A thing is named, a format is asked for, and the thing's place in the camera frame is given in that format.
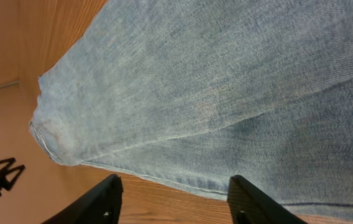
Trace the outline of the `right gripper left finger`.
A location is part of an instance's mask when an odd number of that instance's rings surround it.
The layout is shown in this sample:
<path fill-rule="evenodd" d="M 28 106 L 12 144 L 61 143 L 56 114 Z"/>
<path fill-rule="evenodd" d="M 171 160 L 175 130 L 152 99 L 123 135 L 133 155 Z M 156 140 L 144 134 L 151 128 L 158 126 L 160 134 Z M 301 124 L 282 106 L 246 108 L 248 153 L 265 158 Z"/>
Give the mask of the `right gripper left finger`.
<path fill-rule="evenodd" d="M 118 224 L 122 181 L 111 174 L 44 224 Z"/>

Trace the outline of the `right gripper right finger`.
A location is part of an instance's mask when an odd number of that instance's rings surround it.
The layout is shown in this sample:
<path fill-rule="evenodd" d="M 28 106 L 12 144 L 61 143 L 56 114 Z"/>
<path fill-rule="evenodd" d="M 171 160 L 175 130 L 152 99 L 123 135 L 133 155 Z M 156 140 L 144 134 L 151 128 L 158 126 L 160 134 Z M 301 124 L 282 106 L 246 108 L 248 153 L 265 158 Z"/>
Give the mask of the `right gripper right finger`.
<path fill-rule="evenodd" d="M 305 224 L 241 175 L 230 178 L 227 193 L 233 224 Z"/>

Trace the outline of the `light blue denim jeans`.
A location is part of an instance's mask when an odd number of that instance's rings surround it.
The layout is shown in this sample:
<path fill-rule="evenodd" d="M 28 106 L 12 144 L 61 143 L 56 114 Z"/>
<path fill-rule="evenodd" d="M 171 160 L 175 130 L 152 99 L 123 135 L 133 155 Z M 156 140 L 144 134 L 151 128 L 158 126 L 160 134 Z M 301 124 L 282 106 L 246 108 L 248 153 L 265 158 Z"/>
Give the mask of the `light blue denim jeans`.
<path fill-rule="evenodd" d="M 109 1 L 39 86 L 61 165 L 353 221 L 353 0 Z"/>

